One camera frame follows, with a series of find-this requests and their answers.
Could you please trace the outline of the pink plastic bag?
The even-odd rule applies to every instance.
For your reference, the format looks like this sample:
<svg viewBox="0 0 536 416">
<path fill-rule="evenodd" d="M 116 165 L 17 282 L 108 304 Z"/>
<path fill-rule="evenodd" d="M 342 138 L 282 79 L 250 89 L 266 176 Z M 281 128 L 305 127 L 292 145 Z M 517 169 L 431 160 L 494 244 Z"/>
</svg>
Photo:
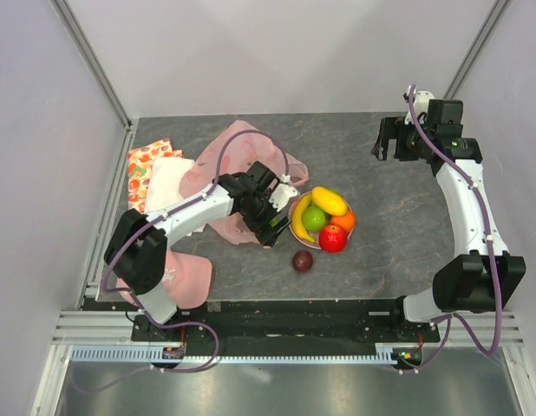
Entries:
<svg viewBox="0 0 536 416">
<path fill-rule="evenodd" d="M 291 176 L 296 188 L 308 178 L 307 168 L 269 134 L 241 120 L 208 145 L 189 172 L 207 185 L 169 210 L 172 244 L 206 224 L 232 244 L 259 244 L 245 225 L 242 210 L 269 203 L 283 174 Z"/>
</svg>

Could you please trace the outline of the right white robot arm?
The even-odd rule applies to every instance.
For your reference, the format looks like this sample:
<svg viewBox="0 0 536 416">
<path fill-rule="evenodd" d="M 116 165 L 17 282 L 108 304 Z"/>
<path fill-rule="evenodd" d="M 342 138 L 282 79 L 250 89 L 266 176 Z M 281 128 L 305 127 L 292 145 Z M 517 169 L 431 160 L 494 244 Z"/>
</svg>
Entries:
<svg viewBox="0 0 536 416">
<path fill-rule="evenodd" d="M 462 135 L 463 103 L 440 100 L 429 91 L 406 93 L 409 111 L 382 119 L 371 152 L 386 160 L 425 160 L 447 203 L 454 233 L 454 258 L 435 273 L 432 286 L 400 299 L 402 311 L 387 321 L 389 334 L 407 341 L 428 322 L 454 312 L 494 312 L 506 306 L 526 273 L 523 257 L 513 256 L 494 222 L 484 186 L 478 141 Z"/>
</svg>

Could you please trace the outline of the fake orange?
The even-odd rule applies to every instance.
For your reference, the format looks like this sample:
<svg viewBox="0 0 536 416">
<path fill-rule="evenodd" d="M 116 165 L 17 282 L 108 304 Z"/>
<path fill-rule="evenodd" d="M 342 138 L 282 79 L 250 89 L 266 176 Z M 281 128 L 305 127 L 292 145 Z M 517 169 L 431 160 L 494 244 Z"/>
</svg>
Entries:
<svg viewBox="0 0 536 416">
<path fill-rule="evenodd" d="M 352 210 L 348 210 L 343 216 L 332 216 L 330 223 L 341 227 L 347 233 L 351 233 L 356 225 L 356 216 Z"/>
</svg>

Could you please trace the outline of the yellow fake mango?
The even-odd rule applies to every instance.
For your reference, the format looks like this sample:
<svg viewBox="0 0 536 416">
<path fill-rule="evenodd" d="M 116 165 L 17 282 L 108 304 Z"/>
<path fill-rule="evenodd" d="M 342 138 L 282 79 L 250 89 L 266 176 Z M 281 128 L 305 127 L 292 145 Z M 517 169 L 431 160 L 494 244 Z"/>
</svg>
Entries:
<svg viewBox="0 0 536 416">
<path fill-rule="evenodd" d="M 317 207 L 333 217 L 342 217 L 349 209 L 346 201 L 338 193 L 325 187 L 314 187 L 310 195 Z"/>
</svg>

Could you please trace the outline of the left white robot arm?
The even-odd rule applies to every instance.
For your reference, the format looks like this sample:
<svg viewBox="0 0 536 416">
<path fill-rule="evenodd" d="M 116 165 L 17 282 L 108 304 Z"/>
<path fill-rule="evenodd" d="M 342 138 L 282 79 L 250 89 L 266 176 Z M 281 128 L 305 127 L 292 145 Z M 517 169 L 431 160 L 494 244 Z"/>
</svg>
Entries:
<svg viewBox="0 0 536 416">
<path fill-rule="evenodd" d="M 127 285 L 132 297 L 151 319 L 151 331 L 163 341 L 180 333 L 180 308 L 163 286 L 167 251 L 199 227 L 238 213 L 263 246 L 272 247 L 291 223 L 283 213 L 298 196 L 284 175 L 256 161 L 247 172 L 217 176 L 211 185 L 166 209 L 147 215 L 125 211 L 110 238 L 104 261 Z"/>
</svg>

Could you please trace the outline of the yellow fake banana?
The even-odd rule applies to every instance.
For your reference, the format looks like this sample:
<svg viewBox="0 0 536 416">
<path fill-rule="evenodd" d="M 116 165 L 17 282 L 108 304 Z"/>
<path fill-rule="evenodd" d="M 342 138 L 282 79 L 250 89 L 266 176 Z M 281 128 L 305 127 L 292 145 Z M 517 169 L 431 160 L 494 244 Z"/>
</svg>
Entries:
<svg viewBox="0 0 536 416">
<path fill-rule="evenodd" d="M 302 221 L 304 211 L 310 206 L 311 194 L 305 193 L 294 205 L 291 215 L 291 229 L 295 236 L 304 242 L 314 244 L 316 239 L 305 229 Z"/>
</svg>

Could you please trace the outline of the dark purple fake plum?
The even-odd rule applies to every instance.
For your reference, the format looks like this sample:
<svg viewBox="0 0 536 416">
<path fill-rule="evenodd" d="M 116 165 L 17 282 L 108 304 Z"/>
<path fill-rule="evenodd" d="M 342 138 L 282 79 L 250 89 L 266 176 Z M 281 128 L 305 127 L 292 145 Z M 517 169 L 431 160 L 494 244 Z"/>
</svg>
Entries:
<svg viewBox="0 0 536 416">
<path fill-rule="evenodd" d="M 310 271 L 313 264 L 314 257 L 308 250 L 298 250 L 291 259 L 291 266 L 298 274 Z"/>
</svg>

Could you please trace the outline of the green fake apple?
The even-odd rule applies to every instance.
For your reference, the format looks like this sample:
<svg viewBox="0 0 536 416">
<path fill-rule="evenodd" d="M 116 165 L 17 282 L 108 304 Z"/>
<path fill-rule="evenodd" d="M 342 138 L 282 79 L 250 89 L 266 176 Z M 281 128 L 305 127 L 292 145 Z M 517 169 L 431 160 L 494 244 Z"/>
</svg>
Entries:
<svg viewBox="0 0 536 416">
<path fill-rule="evenodd" d="M 327 214 L 315 205 L 304 210 L 301 220 L 303 227 L 309 232 L 320 232 L 329 221 Z"/>
</svg>

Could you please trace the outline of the red fake fruit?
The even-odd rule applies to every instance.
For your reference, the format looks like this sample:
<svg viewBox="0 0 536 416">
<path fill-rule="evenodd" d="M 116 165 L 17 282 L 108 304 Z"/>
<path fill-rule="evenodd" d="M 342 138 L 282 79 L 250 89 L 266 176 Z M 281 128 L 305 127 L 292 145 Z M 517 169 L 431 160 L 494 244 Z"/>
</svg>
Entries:
<svg viewBox="0 0 536 416">
<path fill-rule="evenodd" d="M 348 233 L 339 225 L 327 224 L 319 232 L 318 244 L 329 253 L 341 252 L 348 242 Z"/>
</svg>

